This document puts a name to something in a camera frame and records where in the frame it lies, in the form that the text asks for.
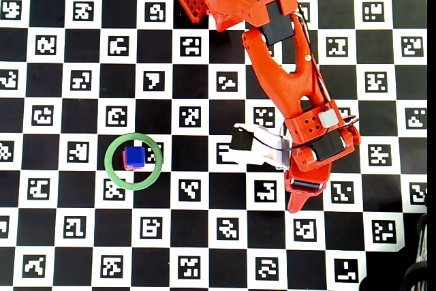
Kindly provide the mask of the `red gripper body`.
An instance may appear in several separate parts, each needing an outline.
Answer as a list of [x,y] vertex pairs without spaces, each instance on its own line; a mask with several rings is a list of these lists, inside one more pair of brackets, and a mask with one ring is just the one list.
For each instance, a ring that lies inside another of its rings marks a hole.
[[[285,189],[290,193],[290,198],[303,199],[320,195],[326,187],[330,176],[332,164],[328,163],[308,171],[302,171],[296,160],[294,152],[290,153],[290,169],[285,173]],[[313,187],[294,186],[294,183],[312,183]]]

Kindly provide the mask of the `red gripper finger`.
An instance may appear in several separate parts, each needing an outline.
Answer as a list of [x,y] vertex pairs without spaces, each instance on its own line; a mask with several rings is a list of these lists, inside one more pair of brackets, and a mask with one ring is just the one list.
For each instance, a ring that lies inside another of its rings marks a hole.
[[287,209],[290,213],[299,212],[311,197],[319,196],[323,189],[292,189]]

